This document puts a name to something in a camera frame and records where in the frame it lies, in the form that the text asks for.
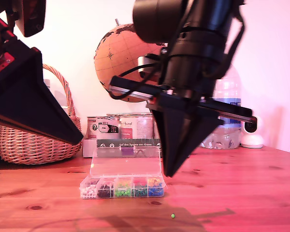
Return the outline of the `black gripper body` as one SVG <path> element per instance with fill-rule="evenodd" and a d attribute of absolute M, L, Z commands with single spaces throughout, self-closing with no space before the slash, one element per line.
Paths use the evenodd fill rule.
<path fill-rule="evenodd" d="M 109 84 L 109 94 L 113 99 L 122 100 L 136 97 L 152 100 L 159 94 L 174 90 L 176 94 L 191 90 L 190 97 L 178 96 L 189 100 L 189 110 L 194 111 L 201 102 L 215 107 L 219 115 L 239 121 L 253 121 L 252 110 L 212 98 L 216 81 L 206 79 L 201 73 L 201 63 L 197 57 L 177 57 L 175 63 L 166 67 L 166 72 L 155 70 L 166 55 L 148 53 L 138 57 L 138 65 L 119 76 L 113 76 Z"/>

